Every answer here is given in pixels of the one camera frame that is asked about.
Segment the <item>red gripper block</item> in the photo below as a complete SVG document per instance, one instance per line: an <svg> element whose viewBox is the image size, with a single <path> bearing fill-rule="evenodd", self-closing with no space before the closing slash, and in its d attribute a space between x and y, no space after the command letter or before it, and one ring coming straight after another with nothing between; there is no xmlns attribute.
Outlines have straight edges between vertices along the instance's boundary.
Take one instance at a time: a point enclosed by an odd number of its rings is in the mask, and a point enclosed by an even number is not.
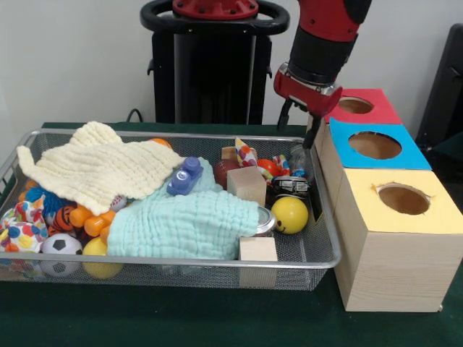
<svg viewBox="0 0 463 347"><path fill-rule="evenodd" d="M341 98L343 88L336 84L336 78L342 67L343 65L336 70L334 79L328 84L297 79L291 73L288 64L282 64L276 73L273 88L285 99L279 121L289 119L292 104L313 116L312 124L308 126L302 143L304 150L312 148L323 117L334 109Z"/></svg>

